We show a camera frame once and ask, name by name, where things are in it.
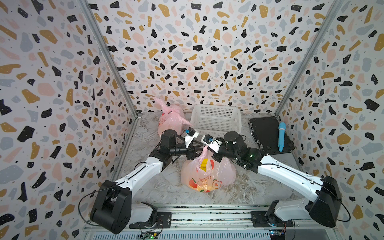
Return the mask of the right circuit board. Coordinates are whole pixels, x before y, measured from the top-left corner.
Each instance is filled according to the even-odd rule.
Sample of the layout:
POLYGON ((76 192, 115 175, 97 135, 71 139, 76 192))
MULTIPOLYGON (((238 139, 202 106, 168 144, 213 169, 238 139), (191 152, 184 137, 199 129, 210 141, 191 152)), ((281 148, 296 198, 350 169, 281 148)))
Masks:
POLYGON ((286 239, 286 233, 284 231, 280 230, 270 230, 269 236, 271 240, 285 240, 286 239))

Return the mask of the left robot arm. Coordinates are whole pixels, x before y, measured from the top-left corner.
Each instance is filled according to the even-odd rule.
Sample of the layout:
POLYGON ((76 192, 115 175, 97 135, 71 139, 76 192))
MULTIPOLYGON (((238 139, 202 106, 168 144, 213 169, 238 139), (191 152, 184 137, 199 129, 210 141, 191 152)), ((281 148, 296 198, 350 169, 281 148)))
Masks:
POLYGON ((145 161, 114 182, 106 180, 93 193, 96 199, 86 224, 102 227, 116 235, 128 225, 139 229, 158 227, 158 208, 146 202, 133 204, 132 199, 150 179, 173 163, 173 157, 196 158, 203 150, 202 143, 196 140, 198 136, 199 132, 193 128, 187 129, 182 136, 175 130, 164 131, 145 161))

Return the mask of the black case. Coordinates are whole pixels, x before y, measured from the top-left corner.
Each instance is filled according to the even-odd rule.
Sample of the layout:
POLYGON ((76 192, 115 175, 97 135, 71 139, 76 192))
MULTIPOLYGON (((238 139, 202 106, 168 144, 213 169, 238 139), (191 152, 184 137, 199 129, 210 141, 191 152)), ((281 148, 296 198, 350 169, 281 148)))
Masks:
POLYGON ((285 146, 278 150, 279 121, 276 117, 253 118, 249 121, 251 135, 259 149, 268 155, 291 153, 295 149, 293 141, 285 132, 285 146))

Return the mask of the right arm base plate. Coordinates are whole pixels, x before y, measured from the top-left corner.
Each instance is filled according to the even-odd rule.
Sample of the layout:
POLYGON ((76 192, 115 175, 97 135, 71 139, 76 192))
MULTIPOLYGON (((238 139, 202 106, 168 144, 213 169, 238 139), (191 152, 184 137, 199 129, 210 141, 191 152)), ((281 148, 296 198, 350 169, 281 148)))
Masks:
POLYGON ((293 227, 293 221, 282 221, 275 214, 268 214, 267 211, 252 211, 251 221, 254 228, 283 228, 293 227))

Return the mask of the yellow banana bunch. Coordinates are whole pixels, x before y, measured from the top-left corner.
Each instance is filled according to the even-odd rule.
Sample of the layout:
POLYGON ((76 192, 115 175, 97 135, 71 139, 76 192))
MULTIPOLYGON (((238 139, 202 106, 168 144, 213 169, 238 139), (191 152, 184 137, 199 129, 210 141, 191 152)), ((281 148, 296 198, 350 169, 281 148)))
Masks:
POLYGON ((209 159, 203 159, 200 165, 200 169, 206 173, 210 173, 212 171, 211 161, 209 159))

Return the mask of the pink plastic bag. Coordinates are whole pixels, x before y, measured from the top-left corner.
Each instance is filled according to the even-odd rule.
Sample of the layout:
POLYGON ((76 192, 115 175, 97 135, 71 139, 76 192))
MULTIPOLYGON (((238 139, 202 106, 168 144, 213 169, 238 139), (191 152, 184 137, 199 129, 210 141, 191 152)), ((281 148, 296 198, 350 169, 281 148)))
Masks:
POLYGON ((159 119, 158 135, 161 136, 166 130, 175 130, 178 135, 181 135, 183 126, 192 126, 186 120, 183 109, 177 105, 166 105, 166 103, 158 98, 154 98, 155 102, 162 107, 163 113, 159 119))
POLYGON ((199 157, 184 162, 181 170, 181 183, 201 193, 209 193, 234 183, 236 180, 235 166, 227 158, 216 162, 212 155, 213 153, 208 150, 208 147, 204 147, 199 157), (203 159, 211 161, 212 171, 210 173, 200 169, 203 159))

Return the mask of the aluminium rail frame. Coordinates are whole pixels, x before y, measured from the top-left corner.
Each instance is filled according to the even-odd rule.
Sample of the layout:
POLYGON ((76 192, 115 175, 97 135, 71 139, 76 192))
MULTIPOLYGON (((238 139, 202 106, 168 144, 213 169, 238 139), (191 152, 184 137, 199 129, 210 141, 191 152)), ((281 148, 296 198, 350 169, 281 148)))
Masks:
POLYGON ((254 228, 252 211, 267 211, 253 205, 164 205, 159 212, 171 212, 169 229, 131 229, 115 235, 101 227, 86 227, 82 240, 140 240, 141 233, 157 232, 157 240, 270 240, 270 230, 286 233, 286 240, 340 240, 337 229, 326 228, 312 220, 294 220, 293 227, 254 228))

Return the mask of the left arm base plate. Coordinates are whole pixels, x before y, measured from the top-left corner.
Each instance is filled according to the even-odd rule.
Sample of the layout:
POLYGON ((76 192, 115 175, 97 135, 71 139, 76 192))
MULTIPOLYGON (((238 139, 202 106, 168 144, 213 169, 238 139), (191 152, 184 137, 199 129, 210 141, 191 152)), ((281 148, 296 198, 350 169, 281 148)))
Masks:
POLYGON ((146 222, 138 222, 131 224, 131 229, 169 229, 172 223, 172 213, 171 212, 156 212, 152 213, 150 219, 146 222))

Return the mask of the left green circuit board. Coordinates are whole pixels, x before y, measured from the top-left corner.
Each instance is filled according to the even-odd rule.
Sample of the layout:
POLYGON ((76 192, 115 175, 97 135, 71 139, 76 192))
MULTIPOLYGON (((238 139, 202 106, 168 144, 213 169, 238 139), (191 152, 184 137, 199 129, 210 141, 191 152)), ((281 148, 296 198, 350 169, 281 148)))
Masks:
POLYGON ((140 239, 141 240, 157 240, 159 237, 159 234, 157 232, 145 232, 141 233, 140 239))

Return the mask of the white plastic basket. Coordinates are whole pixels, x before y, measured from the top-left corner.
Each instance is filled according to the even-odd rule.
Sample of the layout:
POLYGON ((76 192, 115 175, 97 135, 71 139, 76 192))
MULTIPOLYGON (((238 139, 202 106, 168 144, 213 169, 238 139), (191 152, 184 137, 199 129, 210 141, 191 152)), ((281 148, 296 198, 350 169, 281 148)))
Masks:
POLYGON ((190 122, 200 135, 222 138, 227 132, 242 132, 241 113, 236 107, 198 104, 190 122))

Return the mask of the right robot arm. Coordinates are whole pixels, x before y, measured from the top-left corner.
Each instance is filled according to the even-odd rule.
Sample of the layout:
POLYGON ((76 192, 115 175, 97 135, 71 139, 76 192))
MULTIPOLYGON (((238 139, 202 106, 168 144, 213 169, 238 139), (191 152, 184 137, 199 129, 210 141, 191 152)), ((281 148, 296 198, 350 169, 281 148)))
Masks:
POLYGON ((334 228, 340 221, 339 211, 344 204, 338 182, 333 177, 312 176, 283 164, 257 148, 248 147, 243 136, 235 131, 227 132, 222 138, 206 135, 202 141, 213 152, 215 161, 233 160, 245 170, 270 177, 302 195, 299 200, 273 201, 265 213, 270 226, 294 220, 313 220, 324 227, 334 228))

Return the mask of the blue microphone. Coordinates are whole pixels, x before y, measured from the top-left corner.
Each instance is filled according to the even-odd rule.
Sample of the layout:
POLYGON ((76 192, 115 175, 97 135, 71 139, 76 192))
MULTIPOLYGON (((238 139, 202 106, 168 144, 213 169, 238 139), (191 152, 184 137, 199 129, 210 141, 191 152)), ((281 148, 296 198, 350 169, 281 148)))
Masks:
POLYGON ((286 132, 286 124, 281 122, 279 123, 279 135, 278 135, 278 150, 282 152, 285 146, 285 132, 286 132))

